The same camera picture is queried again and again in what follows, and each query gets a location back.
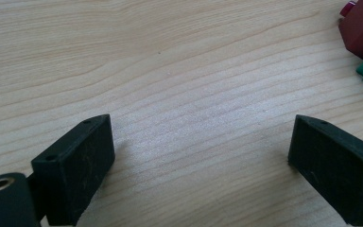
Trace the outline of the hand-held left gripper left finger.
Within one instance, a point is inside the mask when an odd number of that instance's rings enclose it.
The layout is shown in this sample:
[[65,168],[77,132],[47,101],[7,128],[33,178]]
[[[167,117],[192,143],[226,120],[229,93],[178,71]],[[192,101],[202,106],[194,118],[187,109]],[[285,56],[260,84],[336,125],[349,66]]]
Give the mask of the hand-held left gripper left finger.
[[111,117],[78,123],[31,161],[53,226],[76,225],[115,160]]

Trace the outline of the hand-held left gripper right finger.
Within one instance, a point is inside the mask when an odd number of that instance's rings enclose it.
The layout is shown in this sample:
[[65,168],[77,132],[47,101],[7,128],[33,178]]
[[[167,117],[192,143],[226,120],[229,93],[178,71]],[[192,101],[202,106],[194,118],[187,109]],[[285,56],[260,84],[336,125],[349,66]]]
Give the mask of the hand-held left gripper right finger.
[[288,162],[343,220],[363,226],[363,141],[333,124],[295,118]]

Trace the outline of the red sloped toy block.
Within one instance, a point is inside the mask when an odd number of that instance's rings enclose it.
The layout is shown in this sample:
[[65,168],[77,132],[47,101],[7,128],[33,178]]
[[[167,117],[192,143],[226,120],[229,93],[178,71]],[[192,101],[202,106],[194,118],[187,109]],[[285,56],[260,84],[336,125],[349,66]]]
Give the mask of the red sloped toy block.
[[345,47],[363,60],[363,0],[350,0],[340,15],[338,28]]

